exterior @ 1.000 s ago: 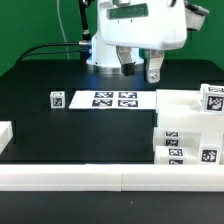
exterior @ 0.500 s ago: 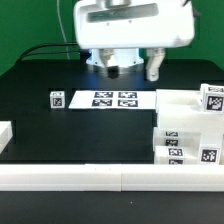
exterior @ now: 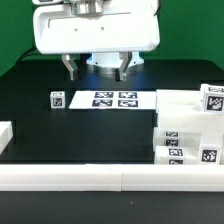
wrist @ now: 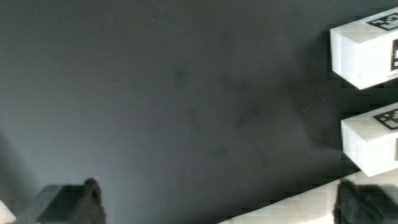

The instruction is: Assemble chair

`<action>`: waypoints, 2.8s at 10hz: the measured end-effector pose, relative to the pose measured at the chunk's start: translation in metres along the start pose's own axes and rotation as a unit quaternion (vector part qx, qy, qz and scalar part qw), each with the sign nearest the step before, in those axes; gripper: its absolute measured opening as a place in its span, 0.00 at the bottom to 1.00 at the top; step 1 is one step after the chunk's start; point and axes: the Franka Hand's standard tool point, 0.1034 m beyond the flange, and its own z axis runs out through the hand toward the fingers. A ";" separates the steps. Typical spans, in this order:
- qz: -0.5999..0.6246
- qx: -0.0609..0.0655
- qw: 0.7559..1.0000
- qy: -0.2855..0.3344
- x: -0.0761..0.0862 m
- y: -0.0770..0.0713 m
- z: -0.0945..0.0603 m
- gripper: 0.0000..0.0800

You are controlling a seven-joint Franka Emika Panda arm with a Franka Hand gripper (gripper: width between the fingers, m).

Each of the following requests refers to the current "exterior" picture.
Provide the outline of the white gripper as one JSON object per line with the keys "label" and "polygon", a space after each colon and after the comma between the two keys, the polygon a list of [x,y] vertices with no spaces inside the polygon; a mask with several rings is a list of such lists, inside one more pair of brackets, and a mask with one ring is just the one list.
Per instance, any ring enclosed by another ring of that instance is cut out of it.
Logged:
{"label": "white gripper", "polygon": [[160,43],[155,3],[106,3],[99,14],[74,15],[68,4],[41,6],[33,16],[37,49],[63,54],[72,81],[79,79],[72,53],[123,52],[115,80],[127,79],[132,53],[152,51]]}

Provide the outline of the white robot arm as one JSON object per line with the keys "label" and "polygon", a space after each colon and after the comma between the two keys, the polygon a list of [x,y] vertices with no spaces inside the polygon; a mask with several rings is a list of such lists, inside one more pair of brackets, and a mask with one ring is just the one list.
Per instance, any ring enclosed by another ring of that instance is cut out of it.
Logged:
{"label": "white robot arm", "polygon": [[158,12],[162,0],[32,0],[35,44],[42,54],[60,54],[77,79],[76,54],[118,81],[140,65],[141,52],[160,43]]}

